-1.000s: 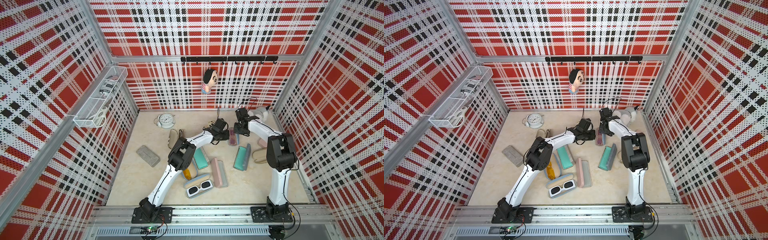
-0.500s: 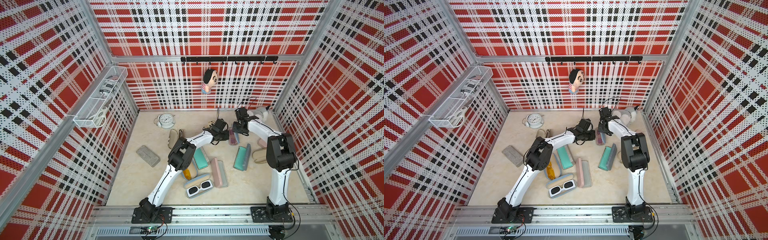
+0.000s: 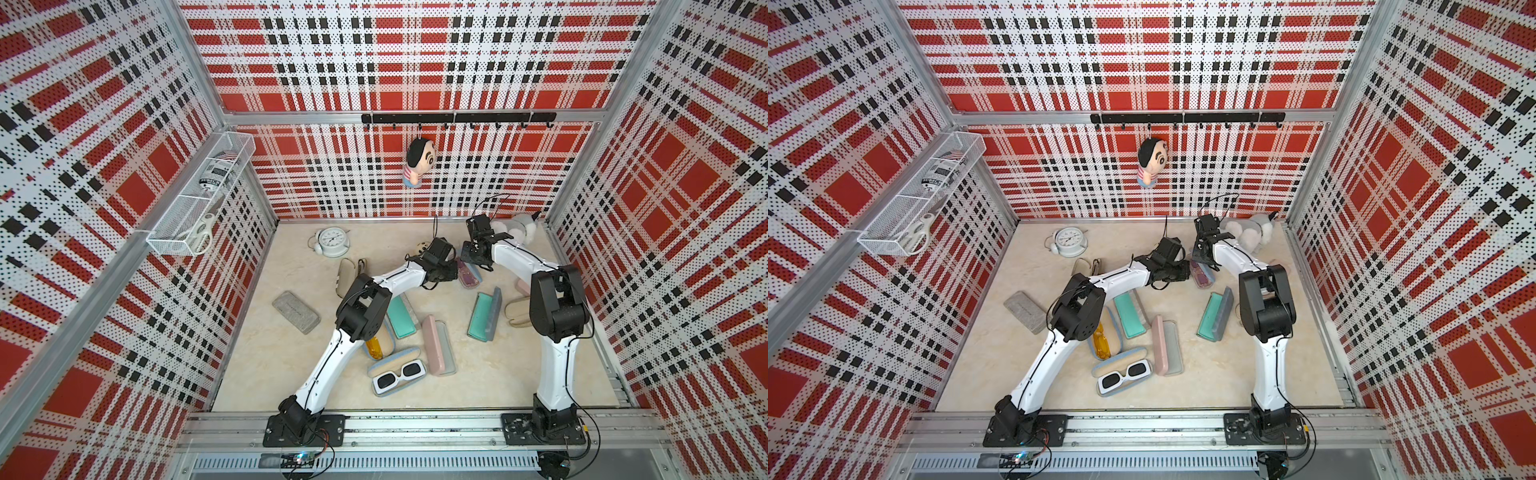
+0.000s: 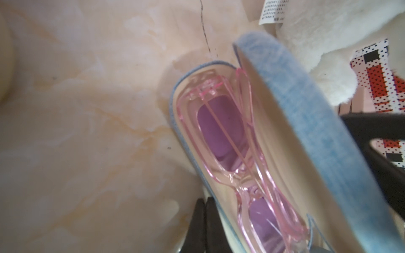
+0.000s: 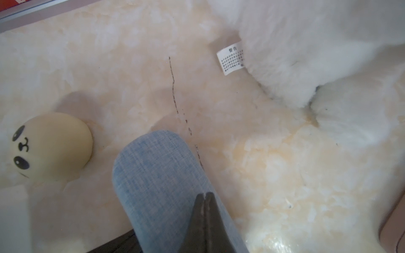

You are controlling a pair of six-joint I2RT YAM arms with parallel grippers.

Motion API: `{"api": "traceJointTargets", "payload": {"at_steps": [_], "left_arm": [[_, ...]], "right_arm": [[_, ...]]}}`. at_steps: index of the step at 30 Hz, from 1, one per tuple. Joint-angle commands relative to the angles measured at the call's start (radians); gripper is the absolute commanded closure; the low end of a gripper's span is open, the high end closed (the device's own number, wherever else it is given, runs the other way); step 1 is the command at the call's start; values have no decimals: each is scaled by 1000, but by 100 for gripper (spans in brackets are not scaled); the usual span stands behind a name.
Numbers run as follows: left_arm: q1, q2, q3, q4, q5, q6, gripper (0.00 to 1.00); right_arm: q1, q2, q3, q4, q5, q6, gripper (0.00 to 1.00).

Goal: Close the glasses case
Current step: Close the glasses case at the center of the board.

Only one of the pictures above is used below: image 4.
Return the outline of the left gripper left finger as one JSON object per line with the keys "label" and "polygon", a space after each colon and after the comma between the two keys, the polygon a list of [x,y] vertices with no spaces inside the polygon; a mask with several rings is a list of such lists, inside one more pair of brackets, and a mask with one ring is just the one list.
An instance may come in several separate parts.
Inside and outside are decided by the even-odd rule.
{"label": "left gripper left finger", "polygon": [[199,198],[181,253],[231,253],[214,198]]}

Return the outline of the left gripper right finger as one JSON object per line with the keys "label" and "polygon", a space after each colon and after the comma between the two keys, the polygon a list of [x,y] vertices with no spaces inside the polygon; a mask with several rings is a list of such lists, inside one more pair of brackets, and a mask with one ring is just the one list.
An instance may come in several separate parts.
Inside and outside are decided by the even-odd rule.
{"label": "left gripper right finger", "polygon": [[390,207],[405,217],[405,172],[371,146],[374,139],[404,140],[405,115],[351,113],[342,121],[359,147]]}

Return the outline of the blue case with pink glasses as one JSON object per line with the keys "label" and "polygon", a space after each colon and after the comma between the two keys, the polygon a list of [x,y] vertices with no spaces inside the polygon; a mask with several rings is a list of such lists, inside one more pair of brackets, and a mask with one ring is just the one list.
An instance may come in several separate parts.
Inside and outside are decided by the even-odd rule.
{"label": "blue case with pink glasses", "polygon": [[[289,201],[310,229],[307,253],[404,252],[405,241],[392,215],[395,211],[341,116],[330,107],[297,60],[276,38],[262,32],[241,36],[234,43],[234,50],[239,67],[223,61],[205,63],[178,83],[215,64],[247,73],[258,142],[265,158],[276,163],[274,181],[289,191]],[[173,119],[172,102],[178,83],[171,96],[170,118],[201,177]],[[213,198],[209,190],[208,193],[208,198]],[[216,206],[231,253],[250,253],[241,247],[217,202]]]}

